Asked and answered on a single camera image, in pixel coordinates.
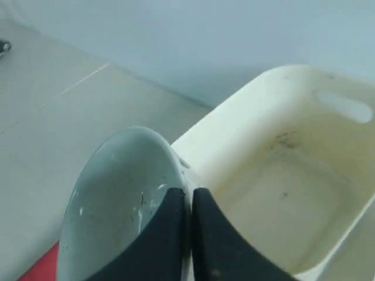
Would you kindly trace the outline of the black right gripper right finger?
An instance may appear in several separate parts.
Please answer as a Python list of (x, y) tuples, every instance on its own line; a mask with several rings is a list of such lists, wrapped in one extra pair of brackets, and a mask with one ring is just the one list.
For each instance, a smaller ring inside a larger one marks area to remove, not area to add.
[(245, 241), (206, 188), (193, 192), (192, 258), (195, 280), (295, 279)]

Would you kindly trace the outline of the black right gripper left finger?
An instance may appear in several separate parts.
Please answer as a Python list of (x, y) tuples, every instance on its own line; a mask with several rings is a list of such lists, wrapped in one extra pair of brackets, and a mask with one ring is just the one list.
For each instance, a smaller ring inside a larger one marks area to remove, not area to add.
[(183, 280), (188, 260), (185, 194), (169, 188), (137, 238), (88, 280)]

